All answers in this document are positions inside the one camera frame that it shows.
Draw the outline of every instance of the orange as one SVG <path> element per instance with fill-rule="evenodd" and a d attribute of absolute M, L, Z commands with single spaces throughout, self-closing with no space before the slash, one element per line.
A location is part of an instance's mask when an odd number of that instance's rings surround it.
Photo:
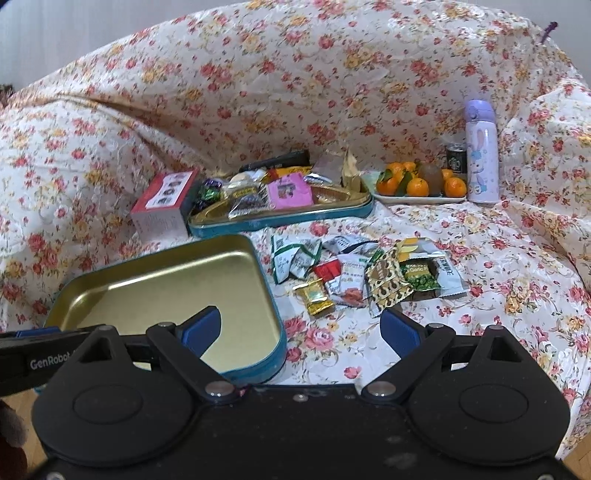
<path fill-rule="evenodd" d="M 396 173 L 400 170 L 404 169 L 404 167 L 402 166 L 401 163 L 398 163 L 397 161 L 389 163 L 388 165 L 386 165 L 386 170 L 391 171 L 392 173 Z"/>
<path fill-rule="evenodd" d="M 423 179 L 412 179 L 408 182 L 407 194 L 411 197 L 428 197 L 429 184 Z"/>
<path fill-rule="evenodd" d="M 378 181 L 375 183 L 375 191 L 378 192 L 378 195 L 391 197 L 396 193 L 399 183 L 396 176 L 392 175 L 392 171 L 386 170 L 379 175 Z"/>
<path fill-rule="evenodd" d="M 402 166 L 406 171 L 415 171 L 417 169 L 417 164 L 413 161 L 406 161 Z"/>
<path fill-rule="evenodd" d="M 443 187 L 445 195 L 452 198 L 461 198 L 466 196 L 466 183 L 462 179 L 452 177 L 447 179 Z"/>
<path fill-rule="evenodd" d="M 441 175 L 443 175 L 443 181 L 445 182 L 447 179 L 453 177 L 453 170 L 450 170 L 449 168 L 442 168 Z"/>

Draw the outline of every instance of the black can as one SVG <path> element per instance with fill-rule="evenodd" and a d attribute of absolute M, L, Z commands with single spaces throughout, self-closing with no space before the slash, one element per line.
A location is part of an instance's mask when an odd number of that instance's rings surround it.
<path fill-rule="evenodd" d="M 447 146 L 447 168 L 454 176 L 466 180 L 468 175 L 468 161 L 466 146 L 461 143 L 454 143 Z"/>

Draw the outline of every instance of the blue gripper pad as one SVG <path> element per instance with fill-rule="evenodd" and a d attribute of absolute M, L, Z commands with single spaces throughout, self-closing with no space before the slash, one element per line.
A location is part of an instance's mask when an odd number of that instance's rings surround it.
<path fill-rule="evenodd" d="M 222 317 L 215 307 L 207 307 L 181 326 L 181 343 L 197 357 L 217 340 L 222 331 Z"/>
<path fill-rule="evenodd" d="M 34 330 L 19 330 L 16 338 L 35 337 L 38 335 L 49 335 L 50 333 L 59 333 L 59 327 L 37 328 Z"/>
<path fill-rule="evenodd" d="M 404 358 L 420 345 L 421 336 L 418 331 L 405 323 L 401 316 L 406 317 L 396 310 L 384 310 L 379 318 L 379 329 L 382 338 L 392 350 L 400 358 Z"/>

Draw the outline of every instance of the metal screw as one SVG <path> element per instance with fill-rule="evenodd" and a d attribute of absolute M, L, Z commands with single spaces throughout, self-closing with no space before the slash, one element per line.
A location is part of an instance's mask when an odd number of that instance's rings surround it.
<path fill-rule="evenodd" d="M 374 397 L 389 397 L 396 393 L 396 387 L 390 382 L 377 381 L 371 382 L 367 386 L 368 392 Z"/>
<path fill-rule="evenodd" d="M 205 391 L 212 397 L 225 397 L 234 392 L 234 385 L 225 380 L 216 380 L 205 385 Z"/>

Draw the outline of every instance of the purple clip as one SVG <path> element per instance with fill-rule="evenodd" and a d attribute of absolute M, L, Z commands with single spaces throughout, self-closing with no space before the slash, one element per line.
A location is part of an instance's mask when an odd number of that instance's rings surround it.
<path fill-rule="evenodd" d="M 540 43 L 543 44 L 546 40 L 548 40 L 548 37 L 552 33 L 552 30 L 556 30 L 557 28 L 558 22 L 552 22 L 550 25 L 548 25 L 548 27 L 546 27 L 546 30 L 544 30 L 544 34 L 542 35 Z"/>

